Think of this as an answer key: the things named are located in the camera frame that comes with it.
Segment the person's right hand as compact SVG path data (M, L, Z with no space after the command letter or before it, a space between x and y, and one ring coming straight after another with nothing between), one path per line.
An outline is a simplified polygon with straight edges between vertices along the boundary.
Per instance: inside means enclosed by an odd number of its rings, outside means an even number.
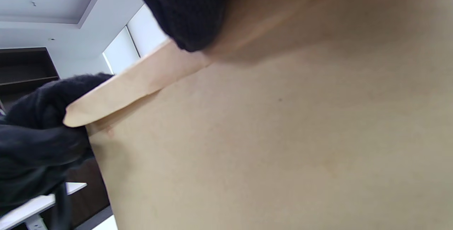
M226 0L143 0L179 49L207 48L220 32Z

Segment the person's left hand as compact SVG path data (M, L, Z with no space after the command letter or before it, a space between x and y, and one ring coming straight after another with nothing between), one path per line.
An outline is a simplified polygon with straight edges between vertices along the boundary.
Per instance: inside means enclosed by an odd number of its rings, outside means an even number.
M94 157L84 126L63 123L69 104L112 75L77 75L19 98L1 117L1 216L54 193L67 172Z

